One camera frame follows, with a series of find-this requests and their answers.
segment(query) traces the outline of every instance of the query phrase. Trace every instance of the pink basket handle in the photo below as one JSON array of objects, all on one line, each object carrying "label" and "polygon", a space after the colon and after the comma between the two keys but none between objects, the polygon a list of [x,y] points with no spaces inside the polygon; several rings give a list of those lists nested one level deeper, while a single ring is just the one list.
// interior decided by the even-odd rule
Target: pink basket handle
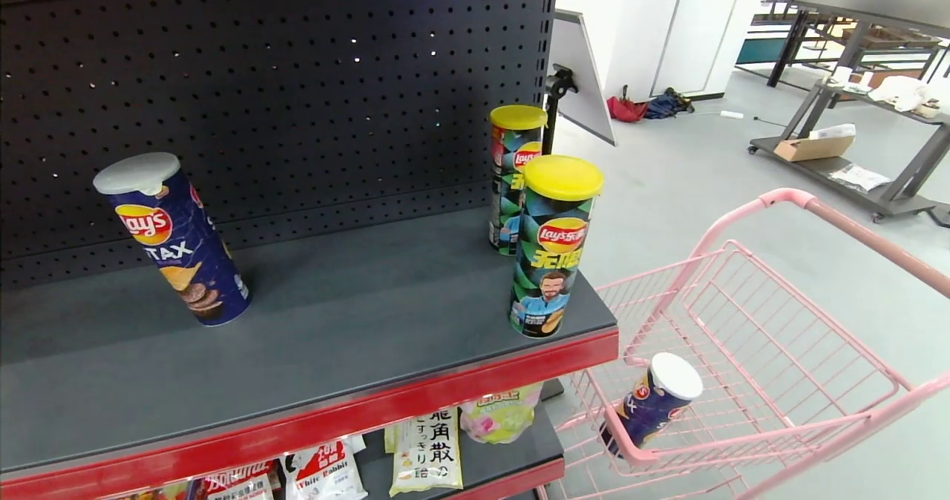
[{"label": "pink basket handle", "polygon": [[940,273],[936,268],[929,266],[922,260],[912,256],[912,254],[907,253],[902,247],[897,246],[897,244],[886,240],[884,237],[872,232],[872,230],[861,226],[858,222],[854,222],[854,220],[849,219],[835,209],[825,205],[814,195],[804,190],[798,190],[797,188],[777,188],[723,215],[722,218],[716,220],[715,223],[710,226],[706,234],[703,235],[699,243],[696,244],[690,256],[691,259],[692,257],[698,257],[700,254],[707,253],[722,230],[736,222],[736,220],[745,218],[752,213],[756,213],[780,202],[795,203],[798,207],[802,207],[804,210],[811,212],[832,226],[841,229],[849,236],[854,237],[859,243],[865,244],[865,246],[870,249],[882,254],[883,257],[887,257],[893,264],[897,264],[900,268],[905,269],[909,274],[912,274],[912,276],[930,285],[930,287],[940,294],[943,294],[943,296],[950,297],[950,277],[944,276],[944,274]]}]

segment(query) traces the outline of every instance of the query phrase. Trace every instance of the green chip can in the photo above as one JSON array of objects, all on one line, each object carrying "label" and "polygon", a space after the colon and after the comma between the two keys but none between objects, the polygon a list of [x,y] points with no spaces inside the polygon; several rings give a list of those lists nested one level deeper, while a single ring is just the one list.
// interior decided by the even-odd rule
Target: green chip can
[{"label": "green chip can", "polygon": [[491,217],[488,240],[501,254],[515,254],[527,162],[540,155],[544,109],[503,105],[491,112]]},{"label": "green chip can", "polygon": [[577,276],[603,173],[590,162],[542,155],[525,166],[509,320],[520,334],[557,333]]}]

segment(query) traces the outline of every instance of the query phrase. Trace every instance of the red umbrella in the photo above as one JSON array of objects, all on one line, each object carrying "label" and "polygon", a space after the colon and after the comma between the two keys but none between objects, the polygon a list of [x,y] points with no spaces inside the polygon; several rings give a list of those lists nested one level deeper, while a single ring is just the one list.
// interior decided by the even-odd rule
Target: red umbrella
[{"label": "red umbrella", "polygon": [[610,117],[621,122],[638,122],[647,112],[645,102],[632,102],[627,99],[627,85],[623,86],[620,98],[616,96],[607,100],[607,111]]}]

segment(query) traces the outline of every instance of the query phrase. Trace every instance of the black clamp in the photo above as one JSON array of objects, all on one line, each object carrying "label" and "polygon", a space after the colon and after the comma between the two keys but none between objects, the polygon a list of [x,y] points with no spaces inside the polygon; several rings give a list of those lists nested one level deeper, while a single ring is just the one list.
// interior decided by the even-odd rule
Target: black clamp
[{"label": "black clamp", "polygon": [[554,122],[557,121],[557,100],[566,96],[568,91],[577,93],[577,85],[574,83],[574,71],[571,68],[565,68],[560,64],[551,65],[554,67],[554,74],[546,78],[547,91],[547,127],[544,128],[542,145],[540,152],[543,155],[550,155],[554,144]]}]

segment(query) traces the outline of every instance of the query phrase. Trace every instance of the shopping basket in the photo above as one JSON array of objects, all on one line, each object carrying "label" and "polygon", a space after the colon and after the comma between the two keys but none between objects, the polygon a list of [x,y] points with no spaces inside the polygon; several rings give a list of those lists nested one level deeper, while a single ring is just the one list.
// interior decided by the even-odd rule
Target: shopping basket
[{"label": "shopping basket", "polygon": [[[716,220],[688,259],[598,289],[628,344],[618,361],[571,375],[580,411],[557,427],[570,440],[566,478],[537,496],[654,499],[664,482],[675,490],[666,498],[755,498],[950,387],[950,372],[912,386],[742,244],[711,249],[726,226],[779,202],[827,220],[950,297],[950,277],[809,193],[764,194]],[[638,449],[615,407],[656,352],[686,358],[705,389]],[[605,446],[604,428],[622,457]]]}]

